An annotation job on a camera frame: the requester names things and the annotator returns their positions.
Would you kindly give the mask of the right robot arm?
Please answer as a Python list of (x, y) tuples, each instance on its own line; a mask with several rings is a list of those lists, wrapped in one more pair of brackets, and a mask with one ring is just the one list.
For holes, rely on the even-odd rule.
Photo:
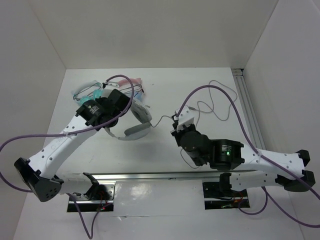
[(223, 196), (248, 188), (283, 187), (288, 192), (307, 192), (316, 183), (308, 151), (279, 153), (258, 149), (239, 141), (209, 139), (193, 122), (173, 123), (171, 135), (197, 166), (209, 165), (220, 171), (218, 190)]

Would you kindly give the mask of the white grey headphones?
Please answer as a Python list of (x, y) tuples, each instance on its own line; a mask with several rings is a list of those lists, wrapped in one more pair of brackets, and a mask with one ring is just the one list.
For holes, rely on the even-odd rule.
[(104, 128), (105, 132), (120, 141), (136, 141), (147, 136), (151, 131), (152, 115), (146, 105), (134, 98), (128, 112), (119, 119), (120, 127), (116, 130), (124, 130), (122, 135), (112, 133), (110, 127)]

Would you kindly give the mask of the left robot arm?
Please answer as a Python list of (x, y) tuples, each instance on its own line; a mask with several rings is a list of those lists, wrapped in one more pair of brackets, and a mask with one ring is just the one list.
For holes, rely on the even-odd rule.
[(113, 89), (107, 97), (84, 102), (75, 116), (46, 147), (28, 159), (19, 158), (14, 167), (23, 182), (41, 202), (47, 202), (57, 194), (83, 195), (92, 200), (106, 188), (89, 173), (58, 177), (58, 169), (64, 161), (88, 138), (101, 128), (113, 127), (124, 115), (133, 98)]

